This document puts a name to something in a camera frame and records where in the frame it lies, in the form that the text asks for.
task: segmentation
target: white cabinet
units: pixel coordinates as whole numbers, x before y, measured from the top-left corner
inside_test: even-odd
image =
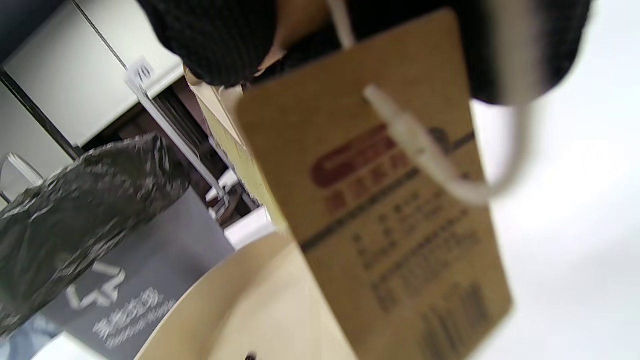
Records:
[[[156,95],[182,73],[180,58],[166,50],[136,0],[77,0],[122,61],[131,67],[144,58],[155,71],[145,87]]]
[[[4,67],[73,144],[84,145],[137,101],[124,68],[71,2]]]

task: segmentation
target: kraft paper tag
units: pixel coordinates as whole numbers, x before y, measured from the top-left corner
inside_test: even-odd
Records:
[[[443,10],[252,88],[253,155],[362,360],[458,360],[511,298],[487,209],[420,173],[364,100],[375,83],[482,179],[458,24]]]

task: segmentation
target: white surface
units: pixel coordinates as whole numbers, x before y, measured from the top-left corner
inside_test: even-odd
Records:
[[[144,57],[153,66],[156,74],[147,84],[152,97],[183,76],[182,62],[162,47],[135,0],[79,4],[126,65]],[[138,103],[125,84],[124,68],[70,1],[4,66],[75,145]]]
[[[63,332],[42,348],[33,360],[106,360],[93,350]]]
[[[473,360],[638,360],[640,3],[593,3],[577,66],[539,102],[525,179],[493,203],[515,297]],[[475,106],[490,179],[505,111]]]
[[[73,144],[83,145],[136,103],[125,70],[71,2],[5,68]]]
[[[71,158],[4,86],[0,86],[0,114],[0,158],[9,152],[16,152],[44,177],[71,164]],[[6,166],[2,172],[1,191],[13,199],[28,186],[29,183],[15,168]],[[0,208],[3,206],[4,202],[0,200]]]

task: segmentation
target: price tag holder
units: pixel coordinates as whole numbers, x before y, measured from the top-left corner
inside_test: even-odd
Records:
[[[142,86],[149,84],[153,79],[156,72],[154,68],[149,64],[146,58],[140,58],[136,61],[127,71],[127,82],[135,86]]]

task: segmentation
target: black knitted item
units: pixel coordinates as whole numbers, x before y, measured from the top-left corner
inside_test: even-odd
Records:
[[[250,81],[271,50],[275,0],[138,0],[160,42],[210,85]]]
[[[259,83],[340,49],[331,24],[294,45],[259,78],[276,26],[275,0],[138,0],[158,37],[210,85]],[[534,0],[541,20],[544,79],[550,90],[571,69],[591,0]],[[365,39],[443,6],[460,18],[472,95],[498,104],[494,43],[485,0],[349,0],[354,32]]]

